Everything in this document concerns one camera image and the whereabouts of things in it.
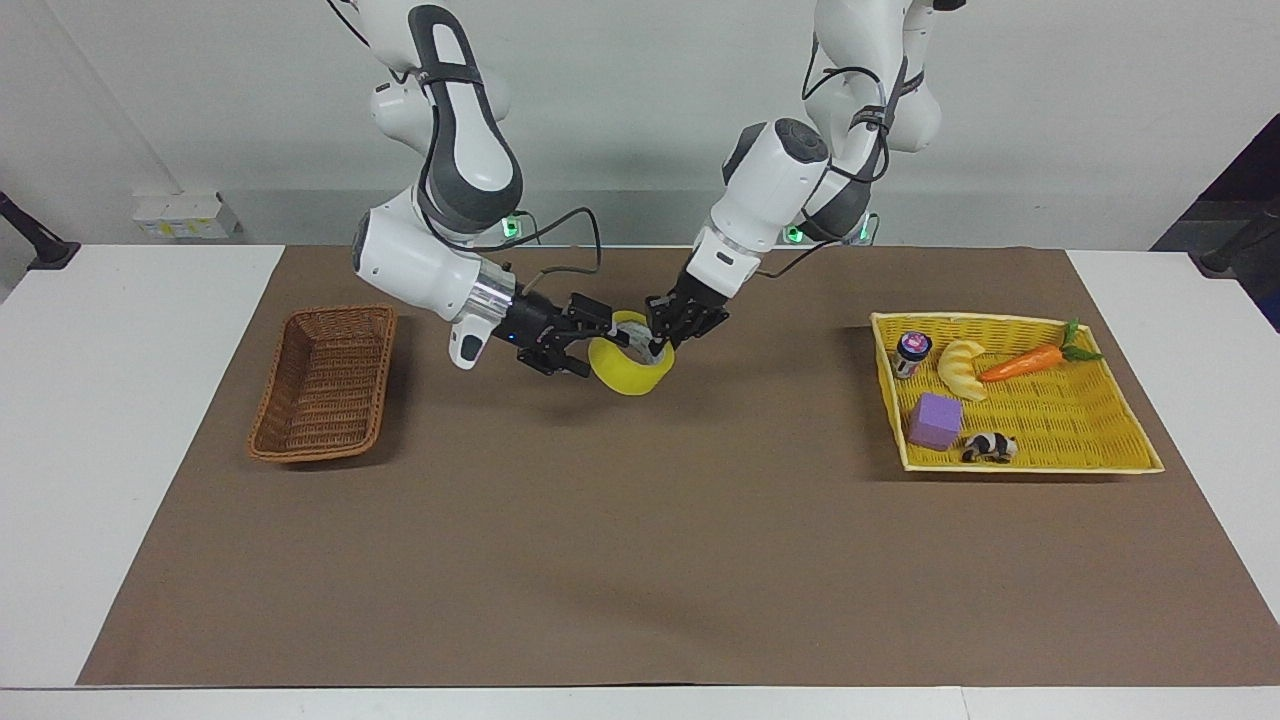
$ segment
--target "yellow plastic basket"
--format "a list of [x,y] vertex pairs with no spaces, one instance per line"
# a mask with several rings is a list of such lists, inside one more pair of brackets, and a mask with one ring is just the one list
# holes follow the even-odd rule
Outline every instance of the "yellow plastic basket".
[[[932,392],[954,397],[937,373],[938,356],[951,341],[982,343],[987,352],[974,361],[977,372],[982,373],[1033,347],[1061,343],[1065,323],[972,313],[877,313],[872,315],[872,327],[884,409],[897,438],[902,466],[908,470],[1140,474],[1165,469],[1106,360],[1064,363],[1051,370],[986,383],[987,400],[961,401],[960,439],[951,448],[941,452],[910,445],[905,425],[920,396]],[[890,357],[897,340],[908,331],[928,334],[933,350],[913,378],[900,380],[893,377]],[[1085,325],[1080,325],[1074,345],[1098,351]],[[964,438],[982,432],[1016,438],[1014,461],[1009,465],[961,461]]]

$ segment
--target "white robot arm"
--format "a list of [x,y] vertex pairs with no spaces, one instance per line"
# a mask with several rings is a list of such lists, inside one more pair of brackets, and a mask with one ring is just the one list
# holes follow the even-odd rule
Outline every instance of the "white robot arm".
[[744,131],[724,165],[724,196],[675,287],[645,300],[654,354],[727,319],[726,301],[791,222],[822,243],[861,229],[888,149],[914,152],[937,132],[941,113],[924,85],[924,51],[934,10],[964,4],[818,0],[809,69],[819,50],[837,68],[824,70],[812,90],[805,78],[805,110],[817,132],[799,120]]
[[497,336],[539,372],[590,374],[566,347],[589,337],[625,345],[612,310],[576,293],[561,309],[483,258],[480,240],[516,210],[524,190],[520,164],[498,129],[508,108],[506,85],[480,72],[466,32],[445,8],[413,0],[349,4],[394,79],[374,91],[374,119],[425,159],[413,186],[360,223],[356,273],[452,323],[449,357],[458,368],[471,369]]
[[760,266],[813,195],[827,167],[827,145],[800,120],[785,118],[742,131],[724,163],[724,195],[712,206],[689,263],[667,295],[645,299],[657,355],[703,337],[728,318],[724,304]]
[[924,82],[934,12],[965,0],[818,0],[814,47],[835,68],[805,91],[805,111],[831,147],[831,168],[801,213],[818,241],[860,232],[870,186],[888,169],[888,150],[915,152],[942,120]]

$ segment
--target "wicker basket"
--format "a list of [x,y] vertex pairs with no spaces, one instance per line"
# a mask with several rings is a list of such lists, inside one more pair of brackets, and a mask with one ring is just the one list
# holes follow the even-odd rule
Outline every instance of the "wicker basket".
[[[947,451],[909,445],[906,419],[920,396],[951,396],[937,373],[937,360],[955,340],[974,340],[986,354],[974,360],[978,373],[1044,343],[1062,342],[1065,324],[1057,320],[975,315],[966,313],[873,314],[876,364],[888,421],[908,470],[957,473],[1160,473],[1165,468],[1116,386],[1106,360],[1064,363],[1020,378],[986,383],[988,400],[964,402],[961,439],[980,432],[1000,432],[1018,439],[1018,456],[1009,465],[963,462],[961,443]],[[906,380],[890,369],[897,338],[920,331],[933,340],[915,375]],[[1097,352],[1093,333],[1082,325],[1074,345]]]
[[360,455],[378,441],[396,337],[388,305],[289,316],[248,437],[251,457],[305,462]]

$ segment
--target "toy carrot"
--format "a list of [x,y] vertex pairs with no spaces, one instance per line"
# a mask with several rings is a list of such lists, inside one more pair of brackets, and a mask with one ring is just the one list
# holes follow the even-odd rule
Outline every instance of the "toy carrot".
[[1038,370],[1047,370],[1061,365],[1062,361],[1068,363],[1082,363],[1087,360],[1101,360],[1102,356],[1097,352],[1089,352],[1071,345],[1075,340],[1075,333],[1080,328],[1079,320],[1071,320],[1066,324],[1066,332],[1062,333],[1062,345],[1042,345],[1036,350],[1024,352],[1007,363],[1001,363],[995,368],[978,375],[978,379],[989,383],[995,380],[1007,380],[1009,378],[1016,378],[1019,375],[1027,375],[1029,373],[1036,373]]

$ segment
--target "tape roll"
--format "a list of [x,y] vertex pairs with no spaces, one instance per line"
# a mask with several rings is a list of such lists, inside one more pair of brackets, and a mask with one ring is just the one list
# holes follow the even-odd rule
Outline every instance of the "tape roll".
[[676,350],[669,345],[662,348],[657,357],[649,352],[653,334],[644,315],[631,310],[613,313],[613,324],[631,336],[631,350],[644,361],[632,360],[621,347],[604,340],[591,338],[586,348],[586,359],[591,370],[613,392],[626,396],[646,395],[658,387],[658,382],[676,364]]

